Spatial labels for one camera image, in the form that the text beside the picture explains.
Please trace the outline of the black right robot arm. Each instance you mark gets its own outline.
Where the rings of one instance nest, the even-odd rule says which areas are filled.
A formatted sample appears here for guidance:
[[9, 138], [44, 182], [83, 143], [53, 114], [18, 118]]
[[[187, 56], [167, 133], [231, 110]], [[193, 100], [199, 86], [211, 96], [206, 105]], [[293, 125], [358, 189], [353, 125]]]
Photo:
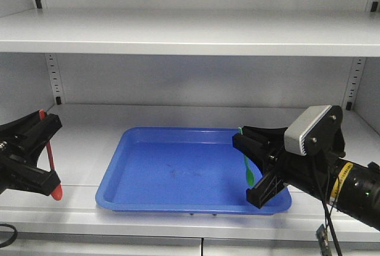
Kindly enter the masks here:
[[379, 165], [345, 160], [340, 106], [308, 107], [287, 128], [244, 126], [233, 147], [251, 160], [262, 178], [246, 190], [261, 208], [287, 185], [379, 229]]

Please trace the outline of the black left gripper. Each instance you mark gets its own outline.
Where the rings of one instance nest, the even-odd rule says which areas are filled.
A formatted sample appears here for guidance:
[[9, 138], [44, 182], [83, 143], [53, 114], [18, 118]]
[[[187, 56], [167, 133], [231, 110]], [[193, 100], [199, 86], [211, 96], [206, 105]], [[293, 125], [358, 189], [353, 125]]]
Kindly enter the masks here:
[[12, 189], [51, 195], [60, 186], [55, 170], [36, 165], [46, 143], [61, 127], [58, 115], [47, 113], [40, 120], [38, 112], [1, 125], [1, 194]]

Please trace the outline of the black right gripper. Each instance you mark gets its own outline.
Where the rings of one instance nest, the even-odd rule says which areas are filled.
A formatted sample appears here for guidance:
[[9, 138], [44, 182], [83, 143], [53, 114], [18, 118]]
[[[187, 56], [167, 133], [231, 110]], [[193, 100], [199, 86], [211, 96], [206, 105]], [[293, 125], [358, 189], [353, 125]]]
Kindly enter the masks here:
[[246, 190], [246, 200], [262, 208], [272, 198], [293, 185], [319, 200], [328, 198], [334, 164], [340, 158], [332, 152], [300, 156], [284, 148], [284, 128], [244, 126], [232, 137], [233, 147], [250, 159], [263, 177]]

